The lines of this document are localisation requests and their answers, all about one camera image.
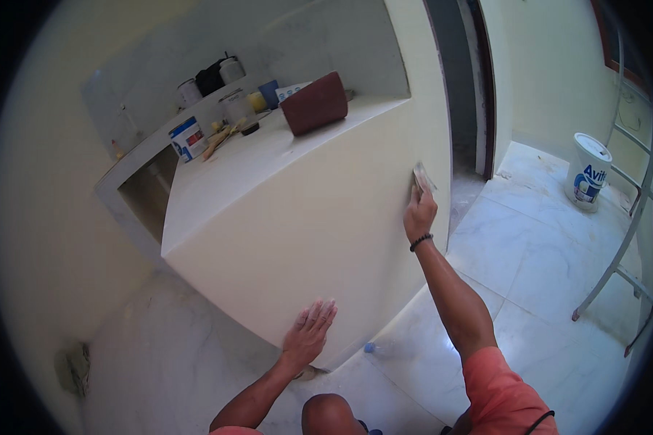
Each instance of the blue paint can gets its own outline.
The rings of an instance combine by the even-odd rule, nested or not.
[[[208,141],[193,116],[174,127],[169,132],[169,137],[172,138],[174,151],[184,159],[184,163],[189,163],[200,156],[208,147]]]

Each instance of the knee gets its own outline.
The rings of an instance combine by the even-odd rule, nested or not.
[[[346,399],[338,394],[318,394],[312,396],[302,408],[304,422],[321,423],[345,421],[353,418],[351,407]]]

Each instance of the hand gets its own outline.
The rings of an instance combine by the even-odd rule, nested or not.
[[[289,365],[299,372],[322,353],[327,342],[327,330],[336,317],[333,299],[323,303],[316,300],[310,309],[304,308],[283,339],[283,355]]]
[[[414,243],[419,237],[430,232],[438,204],[433,200],[433,194],[426,183],[421,183],[423,195],[418,193],[416,185],[411,187],[411,200],[404,212],[404,230],[409,243]]]

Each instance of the wooden door frame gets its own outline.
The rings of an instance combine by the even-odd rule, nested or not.
[[[486,117],[486,155],[484,161],[484,180],[488,181],[494,175],[494,155],[496,153],[496,81],[494,79],[494,64],[491,57],[489,34],[486,31],[486,21],[479,0],[466,0],[471,11],[477,44],[479,45],[479,64],[481,66],[484,108]]]

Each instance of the doorway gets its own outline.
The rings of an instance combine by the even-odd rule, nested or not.
[[[493,175],[493,66],[478,0],[427,0],[452,130],[451,234]]]

